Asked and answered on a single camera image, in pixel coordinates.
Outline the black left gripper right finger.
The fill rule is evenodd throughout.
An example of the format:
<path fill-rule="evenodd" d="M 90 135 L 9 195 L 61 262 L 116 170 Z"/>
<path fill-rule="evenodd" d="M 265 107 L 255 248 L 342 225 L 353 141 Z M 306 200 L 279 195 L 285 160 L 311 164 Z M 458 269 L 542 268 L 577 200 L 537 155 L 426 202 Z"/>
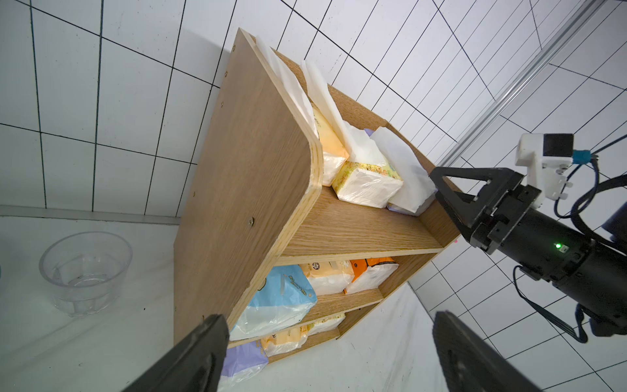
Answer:
<path fill-rule="evenodd" d="M 450 391 L 538 391 L 453 313 L 435 315 L 433 338 Z"/>

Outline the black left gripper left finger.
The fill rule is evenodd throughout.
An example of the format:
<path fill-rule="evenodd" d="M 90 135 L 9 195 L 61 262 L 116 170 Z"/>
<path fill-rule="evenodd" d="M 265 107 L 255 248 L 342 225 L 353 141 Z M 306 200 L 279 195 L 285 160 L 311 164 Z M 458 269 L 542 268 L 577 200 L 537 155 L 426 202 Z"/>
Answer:
<path fill-rule="evenodd" d="M 216 391 L 229 343 L 224 315 L 210 315 L 126 391 Z"/>

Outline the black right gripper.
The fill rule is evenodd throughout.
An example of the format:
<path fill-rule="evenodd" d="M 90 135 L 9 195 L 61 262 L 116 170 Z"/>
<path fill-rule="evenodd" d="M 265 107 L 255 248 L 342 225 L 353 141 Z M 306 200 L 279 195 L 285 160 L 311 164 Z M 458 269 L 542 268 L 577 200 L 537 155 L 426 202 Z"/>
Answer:
<path fill-rule="evenodd" d="M 499 251 L 525 274 L 555 286 L 566 284 L 595 255 L 582 233 L 531 208 L 539 191 L 521 186 L 523 176 L 509 168 L 437 167 L 429 175 L 436 198 L 469 244 L 487 254 Z M 483 183 L 477 194 L 449 185 L 450 178 Z"/>

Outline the purple dog tissue pack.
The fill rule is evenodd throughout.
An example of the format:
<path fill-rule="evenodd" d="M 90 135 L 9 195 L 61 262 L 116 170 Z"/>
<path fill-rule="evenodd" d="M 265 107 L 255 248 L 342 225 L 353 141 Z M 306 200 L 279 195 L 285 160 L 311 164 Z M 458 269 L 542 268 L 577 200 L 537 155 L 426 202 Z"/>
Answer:
<path fill-rule="evenodd" d="M 366 129 L 390 166 L 403 180 L 401 189 L 389 200 L 390 211 L 418 217 L 435 200 L 436 187 L 410 145 L 387 127 Z"/>

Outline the light blue tissue pack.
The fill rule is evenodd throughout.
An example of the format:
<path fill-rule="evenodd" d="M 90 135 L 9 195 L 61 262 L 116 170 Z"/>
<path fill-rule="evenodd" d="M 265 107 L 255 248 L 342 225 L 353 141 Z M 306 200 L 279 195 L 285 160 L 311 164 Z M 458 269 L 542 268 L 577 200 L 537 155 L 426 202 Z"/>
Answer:
<path fill-rule="evenodd" d="M 274 267 L 230 331 L 231 341 L 277 333 L 300 323 L 318 297 L 300 266 Z"/>

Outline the green-yellow floral tissue pack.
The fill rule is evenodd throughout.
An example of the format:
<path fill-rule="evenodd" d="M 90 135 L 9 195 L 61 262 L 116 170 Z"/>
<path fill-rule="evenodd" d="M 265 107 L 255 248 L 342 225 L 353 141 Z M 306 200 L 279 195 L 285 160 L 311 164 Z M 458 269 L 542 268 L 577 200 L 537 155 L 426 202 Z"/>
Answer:
<path fill-rule="evenodd" d="M 301 69 L 313 106 L 330 122 L 349 154 L 329 187 L 341 201 L 384 208 L 403 186 L 402 178 L 364 130 L 344 121 L 318 67 L 303 61 Z"/>

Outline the orange-yellow tissue pack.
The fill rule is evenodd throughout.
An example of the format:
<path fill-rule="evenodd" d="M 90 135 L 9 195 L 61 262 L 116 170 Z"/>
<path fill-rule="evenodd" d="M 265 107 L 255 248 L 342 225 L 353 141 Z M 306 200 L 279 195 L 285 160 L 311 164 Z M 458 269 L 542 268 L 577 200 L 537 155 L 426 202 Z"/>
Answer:
<path fill-rule="evenodd" d="M 304 116 L 314 135 L 321 142 L 323 147 L 323 185 L 329 187 L 342 165 L 349 158 L 347 150 L 330 122 L 326 120 L 319 109 L 311 104 L 296 75 L 260 37 L 256 38 L 256 45 L 282 82 L 297 109 Z"/>

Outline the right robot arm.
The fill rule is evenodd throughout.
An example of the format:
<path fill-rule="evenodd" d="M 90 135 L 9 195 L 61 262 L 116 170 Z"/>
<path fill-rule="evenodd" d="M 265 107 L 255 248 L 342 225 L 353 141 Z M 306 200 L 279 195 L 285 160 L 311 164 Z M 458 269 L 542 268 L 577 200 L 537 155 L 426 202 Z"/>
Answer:
<path fill-rule="evenodd" d="M 469 245 L 503 253 L 531 279 L 573 299 L 576 321 L 588 317 L 595 336 L 626 333 L 626 253 L 619 245 L 538 212 L 532 204 L 540 190 L 509 168 L 437 167 L 429 177 Z"/>

